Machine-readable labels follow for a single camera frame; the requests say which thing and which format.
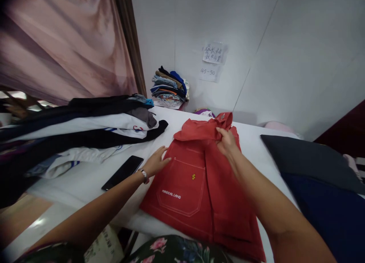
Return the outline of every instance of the right hand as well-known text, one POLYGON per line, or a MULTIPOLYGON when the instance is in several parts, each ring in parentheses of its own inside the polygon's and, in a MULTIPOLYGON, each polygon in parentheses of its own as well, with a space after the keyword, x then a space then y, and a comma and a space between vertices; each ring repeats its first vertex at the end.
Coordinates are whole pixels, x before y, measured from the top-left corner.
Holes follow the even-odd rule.
POLYGON ((229 158, 235 150, 238 150, 235 137, 230 130, 227 132, 225 129, 219 127, 216 129, 222 135, 222 140, 216 141, 217 147, 224 156, 229 158))

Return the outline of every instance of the floor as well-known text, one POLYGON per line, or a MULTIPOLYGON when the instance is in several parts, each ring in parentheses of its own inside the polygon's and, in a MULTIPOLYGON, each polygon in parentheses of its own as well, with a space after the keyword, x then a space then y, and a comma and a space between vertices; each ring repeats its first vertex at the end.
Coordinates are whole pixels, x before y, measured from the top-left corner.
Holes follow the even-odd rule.
POLYGON ((13 262, 75 211, 61 203, 51 203, 28 194, 3 209, 0 224, 6 261, 13 262))

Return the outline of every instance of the black phone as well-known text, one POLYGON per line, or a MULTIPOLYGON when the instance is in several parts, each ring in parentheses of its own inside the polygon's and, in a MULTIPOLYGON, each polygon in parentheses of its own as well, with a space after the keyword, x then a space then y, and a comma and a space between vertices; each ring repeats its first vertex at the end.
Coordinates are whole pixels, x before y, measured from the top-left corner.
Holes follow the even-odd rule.
POLYGON ((142 164, 143 158, 131 156, 126 162, 113 174, 113 176, 102 186, 102 190, 108 191, 115 185, 121 183, 131 174, 135 173, 138 167, 142 164))

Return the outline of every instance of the pink curtain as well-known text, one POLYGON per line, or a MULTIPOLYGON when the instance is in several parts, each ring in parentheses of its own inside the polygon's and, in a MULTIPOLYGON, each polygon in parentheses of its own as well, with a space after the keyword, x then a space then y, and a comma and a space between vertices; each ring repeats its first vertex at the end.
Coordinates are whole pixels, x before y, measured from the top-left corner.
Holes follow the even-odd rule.
POLYGON ((58 105, 137 92, 114 0, 12 0, 0 83, 58 105))

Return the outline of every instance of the handwritten note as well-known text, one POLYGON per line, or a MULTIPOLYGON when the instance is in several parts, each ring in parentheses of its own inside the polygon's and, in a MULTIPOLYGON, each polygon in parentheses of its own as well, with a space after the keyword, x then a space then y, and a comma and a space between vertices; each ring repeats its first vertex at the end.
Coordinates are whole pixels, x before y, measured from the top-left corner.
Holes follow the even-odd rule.
POLYGON ((206 43, 203 51, 203 61, 214 64, 224 64, 224 54, 226 46, 220 42, 206 43))
POLYGON ((221 66, 218 64, 212 64, 203 61, 200 67, 199 79, 218 82, 220 69, 221 66))

